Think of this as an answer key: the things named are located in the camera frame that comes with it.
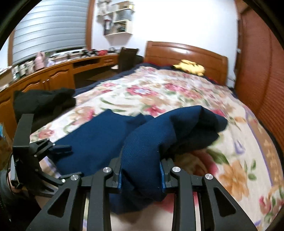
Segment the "navy blue suit jacket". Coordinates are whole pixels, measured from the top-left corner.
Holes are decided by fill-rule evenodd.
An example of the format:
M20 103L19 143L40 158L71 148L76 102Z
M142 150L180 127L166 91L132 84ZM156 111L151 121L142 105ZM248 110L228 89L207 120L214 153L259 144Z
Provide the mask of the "navy blue suit jacket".
M120 193L110 196L110 209L116 214L136 212L166 196L162 159L210 146L227 124L224 116L201 106L178 108L158 117L106 110L56 142L70 145L70 155L49 159L63 175L89 176L120 157Z

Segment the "floral bed blanket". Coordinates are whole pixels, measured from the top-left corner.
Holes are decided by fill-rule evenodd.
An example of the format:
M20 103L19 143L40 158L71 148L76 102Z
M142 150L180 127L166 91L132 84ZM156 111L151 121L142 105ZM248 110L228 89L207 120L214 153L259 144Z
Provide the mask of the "floral bed blanket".
M73 153L41 165L55 175L92 175L121 157L121 193L110 196L114 230L170 230L174 195L162 190L161 160L189 174L212 174L267 230L283 207L283 168L252 111L207 79L143 64L79 89L74 108L39 128Z

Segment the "black garment on bed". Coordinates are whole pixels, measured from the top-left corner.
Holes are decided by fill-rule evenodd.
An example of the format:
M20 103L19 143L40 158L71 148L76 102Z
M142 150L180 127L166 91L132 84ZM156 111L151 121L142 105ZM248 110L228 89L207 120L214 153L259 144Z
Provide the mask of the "black garment on bed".
M19 122L23 114L33 114L32 132L35 132L73 108L76 105L74 93L71 88L15 91L13 109L16 121Z

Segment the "long wooden desk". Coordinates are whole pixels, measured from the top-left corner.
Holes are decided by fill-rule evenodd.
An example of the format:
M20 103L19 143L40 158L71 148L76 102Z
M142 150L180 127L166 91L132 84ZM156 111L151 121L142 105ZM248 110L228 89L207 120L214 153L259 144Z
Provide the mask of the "long wooden desk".
M27 92L31 89L56 90L60 88L74 89L75 74L100 67L116 65L117 63L117 54L74 59L46 67L14 82L1 91L1 124L4 127L5 134L10 139L13 139L17 127L13 109L15 91Z

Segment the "pink plush toy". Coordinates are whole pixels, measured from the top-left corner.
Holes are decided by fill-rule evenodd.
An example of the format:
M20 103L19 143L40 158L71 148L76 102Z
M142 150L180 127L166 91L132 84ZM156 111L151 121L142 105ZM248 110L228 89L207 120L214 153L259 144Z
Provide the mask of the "pink plush toy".
M43 69L45 67L45 53L44 52L37 53L36 58L34 60L34 64L35 64L36 71Z

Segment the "red basket on desk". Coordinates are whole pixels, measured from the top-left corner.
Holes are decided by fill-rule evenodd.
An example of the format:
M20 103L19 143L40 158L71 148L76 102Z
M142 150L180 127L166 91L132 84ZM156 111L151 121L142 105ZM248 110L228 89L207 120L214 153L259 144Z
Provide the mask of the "red basket on desk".
M108 54L108 50L99 50L97 52L97 55L98 56L104 56L104 55L107 55Z

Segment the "grey window blind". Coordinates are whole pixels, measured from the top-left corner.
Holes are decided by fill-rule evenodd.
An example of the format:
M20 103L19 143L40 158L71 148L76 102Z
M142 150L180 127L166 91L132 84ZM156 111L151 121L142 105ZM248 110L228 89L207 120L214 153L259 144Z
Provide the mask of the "grey window blind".
M16 26L13 65L35 57L86 46L89 1L40 1Z

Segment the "wooden bed headboard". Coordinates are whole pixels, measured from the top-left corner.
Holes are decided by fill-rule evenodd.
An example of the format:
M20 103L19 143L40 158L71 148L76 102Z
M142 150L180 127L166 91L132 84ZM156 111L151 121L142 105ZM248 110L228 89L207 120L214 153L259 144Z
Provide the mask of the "wooden bed headboard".
M189 60L205 68L205 76L220 85L226 85L228 58L199 47L173 43L148 41L144 53L144 62L158 66L170 66L181 60Z

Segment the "dark wooden chair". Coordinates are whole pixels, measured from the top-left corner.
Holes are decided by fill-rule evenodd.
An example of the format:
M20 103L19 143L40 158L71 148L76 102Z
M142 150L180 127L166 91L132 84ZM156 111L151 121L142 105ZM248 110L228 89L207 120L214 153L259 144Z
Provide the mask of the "dark wooden chair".
M144 58L138 55L139 49L122 47L118 56L117 65L111 67L116 73L131 70L136 65L143 62Z

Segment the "yellow plush toy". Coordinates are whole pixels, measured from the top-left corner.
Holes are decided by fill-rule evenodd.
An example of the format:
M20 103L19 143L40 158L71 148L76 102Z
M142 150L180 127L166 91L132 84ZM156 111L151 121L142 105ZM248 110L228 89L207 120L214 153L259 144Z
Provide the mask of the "yellow plush toy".
M202 65L185 59L181 60L178 64L173 65L173 67L200 77L202 77L206 71Z

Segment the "red louvered wardrobe door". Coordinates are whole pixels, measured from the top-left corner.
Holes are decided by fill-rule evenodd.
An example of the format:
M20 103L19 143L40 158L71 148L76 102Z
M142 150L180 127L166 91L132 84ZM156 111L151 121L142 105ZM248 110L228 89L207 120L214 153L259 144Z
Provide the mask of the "red louvered wardrobe door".
M283 48L250 6L244 1L235 4L241 46L235 90L283 148Z

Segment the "white wall shelf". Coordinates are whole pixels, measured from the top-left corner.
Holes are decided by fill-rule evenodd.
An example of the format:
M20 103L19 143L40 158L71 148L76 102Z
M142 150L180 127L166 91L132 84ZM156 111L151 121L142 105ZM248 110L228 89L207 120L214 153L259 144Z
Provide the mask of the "white wall shelf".
M103 35L132 35L134 4L132 1L97 1L97 17L103 22Z

